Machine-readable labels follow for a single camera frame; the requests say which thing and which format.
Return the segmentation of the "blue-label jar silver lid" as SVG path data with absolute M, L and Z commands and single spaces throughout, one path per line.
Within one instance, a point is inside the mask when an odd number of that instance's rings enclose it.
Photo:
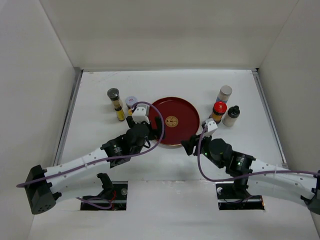
M 228 85 L 224 85 L 220 88 L 216 101 L 217 102 L 224 102 L 225 104 L 228 102 L 231 94 L 232 88 Z

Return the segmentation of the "small yellow-label dark bottle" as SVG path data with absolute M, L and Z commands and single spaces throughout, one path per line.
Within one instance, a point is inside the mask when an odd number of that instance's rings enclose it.
M 116 117 L 119 121 L 124 121 L 126 119 L 125 113 L 123 111 L 123 108 L 119 105 L 118 107 L 114 108 Z

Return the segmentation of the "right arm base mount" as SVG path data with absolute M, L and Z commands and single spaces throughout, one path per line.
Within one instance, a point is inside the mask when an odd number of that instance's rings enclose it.
M 242 211 L 265 209 L 261 195 L 248 192 L 248 179 L 221 181 L 215 184 L 218 209 L 220 211 Z

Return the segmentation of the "short jar with white lid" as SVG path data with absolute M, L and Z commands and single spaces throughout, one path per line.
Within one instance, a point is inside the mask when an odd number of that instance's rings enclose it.
M 137 98 L 135 96 L 128 96 L 125 99 L 125 104 L 126 104 L 128 109 L 130 109 L 137 102 L 138 102 L 138 100 L 137 100 Z

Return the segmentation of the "aluminium frame rail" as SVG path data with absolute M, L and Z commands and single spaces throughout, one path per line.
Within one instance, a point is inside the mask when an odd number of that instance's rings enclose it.
M 62 155 L 64 152 L 64 148 L 65 148 L 67 135 L 68 135 L 70 124 L 71 124 L 71 119 L 72 119 L 77 95 L 78 95 L 79 88 L 80 88 L 82 75 L 84 72 L 84 70 L 80 67 L 75 67 L 74 71 L 75 71 L 75 78 L 73 80 L 73 85 L 72 85 L 72 89 L 71 89 L 71 93 L 70 93 L 70 97 L 69 97 L 69 102 L 68 102 L 68 106 L 67 106 L 63 126 L 62 126 L 62 131 L 61 131 L 60 137 L 58 139 L 57 149 L 54 154 L 54 158 L 53 158 L 53 162 L 52 162 L 51 166 L 59 165 L 61 162 L 61 158 L 62 158 Z
M 277 132 L 273 117 L 272 117 L 272 113 L 271 113 L 271 110 L 269 108 L 269 105 L 268 105 L 268 102 L 267 102 L 267 98 L 266 98 L 266 95 L 265 95 L 264 90 L 263 90 L 263 86 L 262 86 L 262 83 L 261 83 L 261 80 L 260 80 L 258 69 L 255 68 L 251 72 L 252 72 L 255 84 L 257 86 L 257 90 L 258 90 L 260 99 L 262 101 L 264 112 L 265 112 L 265 114 L 267 116 L 269 127 L 270 127 L 270 129 L 272 131 L 272 136 L 273 136 L 273 138 L 274 138 L 274 140 L 276 142 L 276 145 L 277 145 L 277 148 L 278 148 L 278 152 L 280 153 L 280 156 L 281 156 L 281 165 L 282 165 L 283 168 L 287 169 L 288 168 L 288 163 L 287 163 L 287 160 L 286 160 L 286 156 L 285 156 L 285 153 L 283 151 L 283 147 L 282 147 L 282 144 L 281 144 L 281 141 L 280 141 L 280 138 L 279 138 L 279 135 L 278 135 L 278 132 Z

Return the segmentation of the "round red lacquer tray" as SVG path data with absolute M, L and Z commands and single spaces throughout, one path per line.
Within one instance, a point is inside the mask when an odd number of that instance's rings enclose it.
M 196 134 L 200 126 L 200 117 L 196 108 L 187 100 L 179 97 L 164 97 L 152 103 L 164 120 L 162 145 L 179 146 Z

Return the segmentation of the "white powder bottle black cap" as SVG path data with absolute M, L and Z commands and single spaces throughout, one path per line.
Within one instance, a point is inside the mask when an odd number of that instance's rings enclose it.
M 228 109 L 224 116 L 222 123 L 227 127 L 232 127 L 240 115 L 240 108 L 238 105 L 232 106 Z

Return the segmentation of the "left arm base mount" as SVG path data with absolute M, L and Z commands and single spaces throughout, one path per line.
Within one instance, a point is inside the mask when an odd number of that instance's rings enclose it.
M 128 182 L 111 181 L 106 173 L 97 174 L 101 191 L 80 197 L 81 211 L 125 211 L 127 209 Z

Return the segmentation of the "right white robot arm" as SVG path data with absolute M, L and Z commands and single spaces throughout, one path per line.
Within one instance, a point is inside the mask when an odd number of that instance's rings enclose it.
M 222 183 L 223 179 L 213 179 L 205 175 L 201 166 L 201 156 L 206 157 L 217 168 L 224 169 L 233 182 L 233 194 L 242 199 L 250 195 L 270 196 L 307 207 L 320 213 L 320 173 L 305 170 L 289 170 L 263 162 L 252 155 L 233 150 L 221 138 L 213 138 L 218 126 L 213 119 L 207 119 L 199 135 L 181 142 L 187 155 L 197 157 L 198 169 L 203 178 L 212 183 Z

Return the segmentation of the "chili sauce jar red lid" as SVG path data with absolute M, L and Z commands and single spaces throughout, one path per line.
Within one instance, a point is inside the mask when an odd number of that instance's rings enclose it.
M 227 111 L 227 108 L 227 105 L 223 101 L 217 101 L 214 103 L 210 117 L 216 124 L 221 122 L 223 115 Z

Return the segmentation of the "left aluminium frame rail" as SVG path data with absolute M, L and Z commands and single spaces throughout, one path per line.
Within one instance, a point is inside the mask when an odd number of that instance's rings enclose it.
M 75 71 L 75 78 L 73 80 L 73 85 L 72 85 L 72 89 L 71 89 L 71 93 L 70 93 L 70 97 L 69 97 L 69 102 L 68 102 L 68 106 L 67 106 L 63 126 L 62 126 L 62 131 L 61 131 L 60 137 L 58 139 L 57 149 L 54 154 L 54 158 L 53 158 L 53 162 L 52 162 L 51 166 L 59 165 L 61 162 L 61 158 L 62 158 L 62 155 L 64 152 L 64 148 L 65 148 L 67 135 L 68 135 L 70 124 L 71 124 L 71 119 L 72 119 L 77 95 L 78 95 L 79 88 L 80 88 L 82 75 L 84 72 L 84 70 L 80 67 L 75 67 L 74 71 Z

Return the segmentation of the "right aluminium frame rail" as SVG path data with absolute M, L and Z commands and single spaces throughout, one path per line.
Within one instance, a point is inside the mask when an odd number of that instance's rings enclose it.
M 268 105 L 268 102 L 267 102 L 267 98 L 266 98 L 266 95 L 265 95 L 264 90 L 263 90 L 263 86 L 262 86 L 262 83 L 261 83 L 261 80 L 260 80 L 258 69 L 255 68 L 251 72 L 252 72 L 255 84 L 257 86 L 257 90 L 258 90 L 260 99 L 262 101 L 264 112 L 265 112 L 265 114 L 267 116 L 269 127 L 270 127 L 270 129 L 272 131 L 272 136 L 273 136 L 273 138 L 274 138 L 274 140 L 276 142 L 276 145 L 277 145 L 277 148 L 278 148 L 278 152 L 280 153 L 280 156 L 281 156 L 281 165 L 282 165 L 283 168 L 287 169 L 288 168 L 288 163 L 287 163 L 287 160 L 286 160 L 286 156 L 285 156 L 285 153 L 283 151 L 283 147 L 282 147 L 282 144 L 281 144 L 281 141 L 280 141 L 280 138 L 279 138 L 279 135 L 278 135 L 278 132 L 277 132 L 273 117 L 272 117 L 272 113 L 271 113 L 271 110 L 269 108 L 269 105 Z

